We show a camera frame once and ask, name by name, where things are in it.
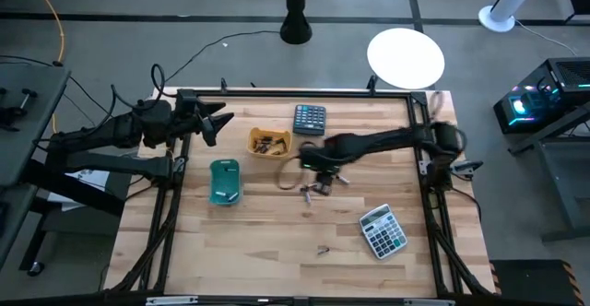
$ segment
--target gray floor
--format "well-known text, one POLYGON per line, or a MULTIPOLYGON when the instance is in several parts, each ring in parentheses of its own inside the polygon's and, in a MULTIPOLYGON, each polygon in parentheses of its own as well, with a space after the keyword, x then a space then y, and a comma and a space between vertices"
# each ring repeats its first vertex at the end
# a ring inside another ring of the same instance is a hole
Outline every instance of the gray floor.
MULTIPOLYGON (((419 0, 425 18, 475 18, 493 0, 419 0)), ((53 0, 61 12, 180 14, 208 16, 283 16, 284 0, 53 0)), ((0 0, 0 10, 45 12, 42 0, 0 0)), ((308 15, 322 17, 411 17, 408 0, 308 0, 308 15)), ((528 0, 520 18, 559 18, 554 0, 528 0)), ((152 63, 166 70, 180 66, 204 44, 222 35, 278 23, 114 23, 65 22, 66 66, 96 100, 107 104, 108 86, 127 98, 151 92, 152 63)), ((378 32, 397 25, 313 24, 313 39, 289 46, 276 34, 225 41, 207 50, 171 86, 363 88, 371 74, 366 47, 378 32)), ((557 229, 561 218, 553 194, 543 182, 536 158, 515 159, 496 124, 491 106, 515 83, 549 57, 568 56, 560 46, 524 29, 494 34, 479 26, 426 26, 446 59, 438 89, 451 90, 461 127, 469 136, 467 155, 485 162, 474 187, 482 206, 483 229, 492 259, 559 258, 570 262, 590 296, 590 240, 544 244, 539 234, 557 229)), ((578 52, 590 54, 590 28, 534 28, 578 52)), ((52 21, 0 20, 0 52, 52 61, 58 34, 52 21)), ((68 95, 98 121, 101 111, 77 88, 68 95)), ((123 112, 119 106, 115 112, 123 112)), ((67 101, 57 110, 58 127, 68 131, 87 122, 67 101)), ((96 290, 108 262, 113 237, 58 234, 43 247, 48 268, 30 278, 16 270, 36 217, 21 231, 9 261, 0 272, 0 298, 84 293, 96 290)))

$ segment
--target black metal frame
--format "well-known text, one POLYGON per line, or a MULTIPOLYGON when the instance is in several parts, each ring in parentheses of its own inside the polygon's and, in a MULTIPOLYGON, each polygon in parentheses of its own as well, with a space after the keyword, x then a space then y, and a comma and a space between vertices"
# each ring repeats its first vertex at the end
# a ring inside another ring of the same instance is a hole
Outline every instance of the black metal frame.
MULTIPOLYGON (((407 104, 407 116, 409 119, 409 125, 416 125, 418 119, 416 116, 415 109, 418 108, 421 114, 421 119, 424 122, 429 121, 428 103, 426 100, 426 94, 424 92, 403 92, 403 91, 377 91, 374 89, 374 82, 368 86, 367 89, 359 90, 293 90, 293 91, 281 91, 281 90, 268 90, 268 89, 233 89, 226 88, 221 91, 215 88, 200 88, 195 90, 195 94, 200 97, 276 97, 276 98, 357 98, 357 99, 399 99, 404 100, 407 104)), ((187 135, 183 139, 183 147, 181 150, 181 158, 187 158, 190 148, 191 135, 187 135)), ((432 262, 432 273, 434 278, 434 284, 436 287, 437 299, 453 299, 456 296, 461 298, 467 298, 470 300, 472 297, 462 295, 461 279, 459 278, 459 272, 464 274, 464 277, 473 278, 469 273, 468 269, 464 264, 461 263, 458 255, 454 253, 453 239, 451 233, 451 225, 449 221, 448 211, 446 202, 444 201, 443 190, 434 190, 437 195, 438 207, 441 214, 442 226, 439 226, 434 219, 432 214, 432 205, 430 200, 430 187, 425 183, 425 178, 421 176, 419 169, 419 162, 423 160, 423 153, 418 148, 414 148, 414 157, 416 159, 416 170, 419 176, 419 187, 420 195, 422 198, 422 207, 424 210, 425 224, 427 227, 427 235, 429 241, 429 248, 431 253, 432 262), (449 292, 443 280, 443 269, 441 266, 441 258, 438 251, 438 244, 441 244, 442 248, 447 252, 451 253, 449 265, 451 267, 453 277, 453 293, 449 292), (451 261, 453 258, 459 259, 459 266, 455 266, 454 262, 451 261)), ((184 169, 179 171, 179 179, 174 185, 173 195, 171 198, 171 207, 169 214, 162 225, 159 224, 159 218, 162 215, 164 199, 166 196, 166 189, 160 188, 158 197, 156 199, 156 205, 154 208, 154 217, 152 219, 151 228, 149 231, 148 246, 144 253, 137 260, 134 267, 127 273, 121 283, 111 289, 105 289, 101 292, 88 294, 88 295, 76 295, 76 296, 64 296, 54 297, 45 299, 34 299, 34 300, 12 300, 8 304, 14 305, 42 305, 59 303, 61 305, 105 305, 108 303, 113 304, 145 304, 147 297, 158 297, 164 296, 164 289, 166 283, 166 276, 168 275, 170 257, 171 257, 171 245, 174 236, 174 228, 176 225, 176 218, 179 211, 180 195, 183 188, 183 176, 184 169), (148 278, 150 267, 153 261, 153 255, 159 248, 161 242, 164 241, 163 252, 160 259, 158 280, 153 288, 148 288, 148 278), (135 282, 141 277, 139 282, 138 291, 130 291, 135 282)), ((487 301, 495 300, 497 297, 493 296, 482 296, 485 295, 483 292, 475 293, 473 297, 475 300, 482 301, 481 298, 487 298, 487 301)), ((285 298, 285 297, 255 297, 255 296, 198 296, 199 303, 205 302, 243 302, 253 303, 261 302, 260 300, 274 300, 276 302, 287 302, 289 304, 338 304, 338 305, 354 305, 354 304, 403 304, 404 299, 399 298, 285 298)))

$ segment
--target wooden table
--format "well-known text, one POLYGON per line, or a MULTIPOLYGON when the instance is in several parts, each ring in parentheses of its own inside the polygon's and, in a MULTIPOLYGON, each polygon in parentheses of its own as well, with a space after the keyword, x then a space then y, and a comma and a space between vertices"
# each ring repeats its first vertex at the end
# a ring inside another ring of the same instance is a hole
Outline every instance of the wooden table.
MULTIPOLYGON (((439 120, 455 122, 450 93, 439 120)), ((435 297, 431 257, 419 195, 412 149, 367 155, 343 168, 350 186, 335 182, 332 195, 313 195, 305 203, 299 191, 280 191, 273 182, 278 160, 254 158, 246 151, 250 129, 257 126, 291 130, 295 105, 323 105, 326 135, 369 134, 407 126, 407 105, 393 99, 203 98, 227 103, 222 112, 235 117, 218 134, 216 147, 194 135, 174 243, 166 294, 323 296, 323 297, 435 297), (232 207, 208 203, 209 164, 216 159, 240 162, 243 198, 232 207), (378 261, 360 235, 359 218, 389 204, 400 221, 408 245, 378 261), (329 253, 317 255, 318 247, 329 253)), ((296 136, 291 153, 304 140, 296 136)), ((163 155, 164 148, 142 147, 144 157, 163 155)), ((284 182, 299 173, 288 165, 284 182)), ((313 177, 307 172, 308 181, 313 177)), ((468 182, 455 187, 472 194, 468 182)), ((146 183, 133 185, 135 192, 146 183)), ((146 247, 156 190, 130 200, 124 210, 114 245, 105 288, 118 283, 146 247)), ((477 210, 462 195, 447 193, 457 252, 479 282, 494 290, 489 259, 477 210)), ((447 287, 448 262, 441 250, 447 287)), ((154 261, 150 282, 155 281, 154 261)))

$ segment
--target black calculator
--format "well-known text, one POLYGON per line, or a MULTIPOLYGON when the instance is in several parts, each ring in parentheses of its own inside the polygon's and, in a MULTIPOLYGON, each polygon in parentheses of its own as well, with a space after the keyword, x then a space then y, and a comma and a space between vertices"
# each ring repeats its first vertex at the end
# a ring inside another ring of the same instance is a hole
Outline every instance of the black calculator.
POLYGON ((325 108, 299 104, 295 107, 293 133, 296 135, 324 135, 325 108))

